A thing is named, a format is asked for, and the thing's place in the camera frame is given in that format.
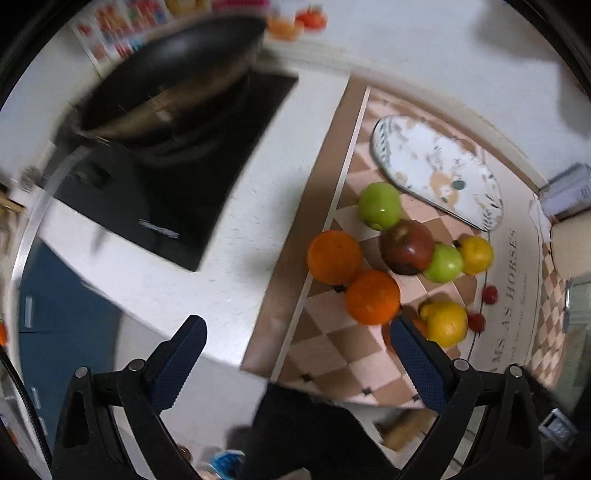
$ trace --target wok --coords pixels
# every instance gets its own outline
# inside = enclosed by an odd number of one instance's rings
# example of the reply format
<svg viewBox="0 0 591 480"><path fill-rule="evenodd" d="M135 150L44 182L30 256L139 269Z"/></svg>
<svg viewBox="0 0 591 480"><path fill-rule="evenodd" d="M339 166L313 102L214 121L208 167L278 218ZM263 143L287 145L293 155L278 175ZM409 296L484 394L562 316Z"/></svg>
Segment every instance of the wok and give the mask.
<svg viewBox="0 0 591 480"><path fill-rule="evenodd" d="M47 180L30 210L17 246L12 288L20 284L51 198L92 147L97 142L125 146L149 142L166 135L189 114L206 131L208 122L220 118L212 116L212 105L219 106L231 87L240 90L244 85L265 29L265 20L258 17L206 18L144 46L80 103L65 125L74 133L78 147ZM158 157L158 161L166 162L167 157Z"/></svg>
<svg viewBox="0 0 591 480"><path fill-rule="evenodd" d="M209 17L146 45L84 100L74 132L126 143L170 129L246 73L265 28L258 17Z"/></svg>

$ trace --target yellow lemon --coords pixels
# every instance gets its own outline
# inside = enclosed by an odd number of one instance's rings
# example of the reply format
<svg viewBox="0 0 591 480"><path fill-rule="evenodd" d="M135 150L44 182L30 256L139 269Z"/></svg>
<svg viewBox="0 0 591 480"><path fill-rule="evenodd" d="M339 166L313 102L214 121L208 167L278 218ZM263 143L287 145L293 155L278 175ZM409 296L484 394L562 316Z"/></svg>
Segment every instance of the yellow lemon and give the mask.
<svg viewBox="0 0 591 480"><path fill-rule="evenodd" d="M466 338L468 315L466 309L454 301L427 303L419 311L427 322L427 339L441 348L449 348Z"/></svg>
<svg viewBox="0 0 591 480"><path fill-rule="evenodd" d="M495 258L492 245L479 236L461 239L458 250L464 260L464 273L467 275L484 272Z"/></svg>

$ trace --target wall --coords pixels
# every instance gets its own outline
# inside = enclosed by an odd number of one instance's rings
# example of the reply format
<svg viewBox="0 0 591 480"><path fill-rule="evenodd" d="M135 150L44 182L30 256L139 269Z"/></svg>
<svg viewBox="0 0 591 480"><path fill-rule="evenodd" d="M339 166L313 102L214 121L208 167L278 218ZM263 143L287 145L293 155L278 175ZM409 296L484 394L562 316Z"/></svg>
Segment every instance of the wall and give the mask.
<svg viewBox="0 0 591 480"><path fill-rule="evenodd" d="M69 26L29 65L0 111L0 180L38 165L68 102L94 82L96 70Z"/></svg>
<svg viewBox="0 0 591 480"><path fill-rule="evenodd" d="M289 17L309 2L278 3ZM589 159L591 102L541 34L503 0L322 4L327 30L306 41L375 60L456 98L503 132L547 179Z"/></svg>

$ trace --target orange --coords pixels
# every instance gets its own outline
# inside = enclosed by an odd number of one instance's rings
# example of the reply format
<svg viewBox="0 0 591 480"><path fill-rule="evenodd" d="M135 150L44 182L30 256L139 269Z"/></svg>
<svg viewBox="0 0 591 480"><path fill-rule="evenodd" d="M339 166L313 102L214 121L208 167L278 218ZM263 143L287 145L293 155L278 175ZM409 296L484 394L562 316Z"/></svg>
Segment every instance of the orange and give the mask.
<svg viewBox="0 0 591 480"><path fill-rule="evenodd" d="M288 18L271 16L267 18L267 28L271 38L294 41L304 30L304 24Z"/></svg>
<svg viewBox="0 0 591 480"><path fill-rule="evenodd" d="M383 325L400 308L400 288L390 275L379 270L361 272L345 293L349 314L364 325Z"/></svg>
<svg viewBox="0 0 591 480"><path fill-rule="evenodd" d="M363 255L355 239L340 230L327 230L314 238L306 256L310 274L328 285L344 285L361 271Z"/></svg>
<svg viewBox="0 0 591 480"><path fill-rule="evenodd" d="M417 311L413 309L410 305L402 305L402 307L400 307L400 310L405 315L407 320L412 320L417 330L421 332L425 338L427 338L427 322L425 322L421 317L418 316ZM395 353L394 347L392 346L392 342L390 341L390 323L391 322L388 322L382 325L382 337L384 338L386 348L390 350L392 353Z"/></svg>
<svg viewBox="0 0 591 480"><path fill-rule="evenodd" d="M0 322L0 346L5 346L8 341L8 335L6 333L6 327Z"/></svg>

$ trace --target metal strip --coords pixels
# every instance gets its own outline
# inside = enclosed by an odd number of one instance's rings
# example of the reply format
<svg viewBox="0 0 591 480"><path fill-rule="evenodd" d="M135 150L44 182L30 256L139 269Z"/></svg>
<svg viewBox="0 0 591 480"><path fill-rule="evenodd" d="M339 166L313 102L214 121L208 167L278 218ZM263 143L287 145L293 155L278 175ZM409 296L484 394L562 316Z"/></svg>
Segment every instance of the metal strip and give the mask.
<svg viewBox="0 0 591 480"><path fill-rule="evenodd" d="M15 288L18 288L21 283L22 273L25 270L27 258L31 253L33 241L35 240L41 223L45 218L45 214L51 203L51 198L55 195L57 189L72 169L84 160L89 153L89 147L78 147L75 149L64 159L63 162L60 163L53 175L49 178L45 189L40 192L35 205L31 209L31 214L29 215L29 220L22 234L21 241L18 244L17 256L14 265L12 266L10 281Z"/></svg>

